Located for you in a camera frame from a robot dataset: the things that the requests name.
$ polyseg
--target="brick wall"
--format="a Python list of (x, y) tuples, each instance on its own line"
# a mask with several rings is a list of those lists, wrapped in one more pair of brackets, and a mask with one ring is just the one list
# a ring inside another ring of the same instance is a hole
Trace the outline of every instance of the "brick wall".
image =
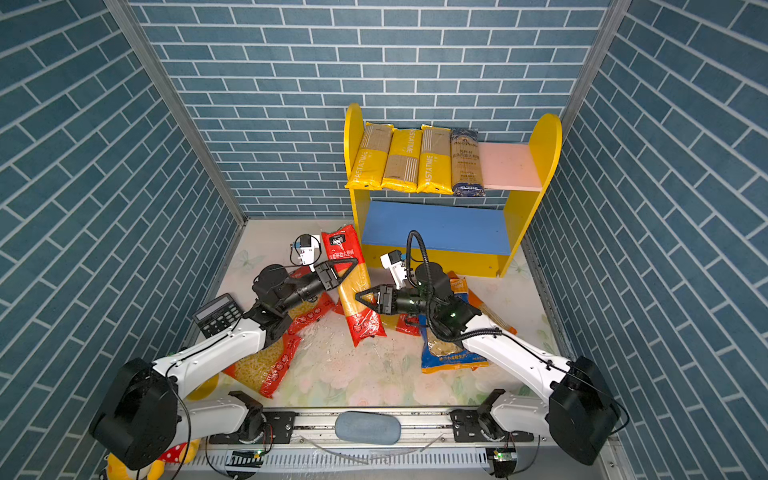
[(179, 347), (234, 225), (101, 0), (0, 12), (0, 478), (90, 478), (116, 368)]
[(766, 478), (768, 4), (634, 0), (531, 227), (638, 478)]
[[(340, 217), (347, 105), (398, 127), (526, 141), (561, 113), (608, 0), (131, 4), (244, 210)], [(376, 196), (501, 208), (494, 194)]]

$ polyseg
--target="black mounting plate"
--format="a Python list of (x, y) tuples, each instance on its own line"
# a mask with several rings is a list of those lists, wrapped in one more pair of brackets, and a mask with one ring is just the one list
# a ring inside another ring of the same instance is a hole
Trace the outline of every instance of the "black mounting plate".
[[(291, 436), (293, 434), (293, 421), (296, 419), (296, 412), (270, 412), (265, 410), (262, 412), (266, 421), (265, 432), (268, 432), (272, 426), (272, 443), (290, 443)], [(261, 436), (254, 439), (255, 442), (260, 442)], [(211, 445), (252, 445), (242, 443), (235, 433), (220, 433), (219, 435), (212, 435), (209, 438)]]
[[(503, 442), (506, 439), (492, 440), (487, 438), (480, 428), (478, 411), (474, 409), (451, 410), (451, 423), (453, 424), (453, 440), (457, 443), (470, 442)], [(533, 442), (533, 434), (529, 432), (512, 432), (515, 442)]]

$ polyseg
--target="yellow plush toy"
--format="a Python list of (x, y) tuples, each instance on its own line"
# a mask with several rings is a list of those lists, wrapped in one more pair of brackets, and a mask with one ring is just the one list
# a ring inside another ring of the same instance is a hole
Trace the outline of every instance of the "yellow plush toy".
[(135, 470), (130, 470), (118, 457), (109, 454), (107, 457), (107, 478), (108, 480), (136, 480), (144, 478), (147, 480), (157, 480), (165, 472), (165, 463), (155, 460), (150, 465), (140, 469), (138, 475)]

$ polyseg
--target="floral tablecloth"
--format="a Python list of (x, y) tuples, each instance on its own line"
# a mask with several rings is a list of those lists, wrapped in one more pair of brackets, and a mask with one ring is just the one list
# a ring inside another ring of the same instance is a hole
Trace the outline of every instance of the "floral tablecloth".
[[(332, 231), (341, 224), (338, 220), (249, 222), (219, 294), (231, 293), (247, 310), (255, 298), (250, 290), (253, 278), (266, 265), (288, 264), (288, 243), (293, 238), (303, 232)], [(373, 285), (392, 282), (385, 270), (371, 269), (370, 274)], [(470, 276), (467, 281), (469, 288), (516, 328), (521, 338), (557, 352), (521, 250), (505, 278)], [(272, 399), (259, 396), (224, 374), (219, 375), (217, 389), (232, 390), (237, 385), (265, 406), (294, 408), (475, 405), (496, 388), (531, 395), (528, 387), (494, 364), (475, 371), (422, 373), (422, 338), (395, 331), (395, 321), (394, 317), (384, 319), (387, 337), (366, 339), (354, 348), (344, 317), (331, 312), (300, 332), (299, 350)]]

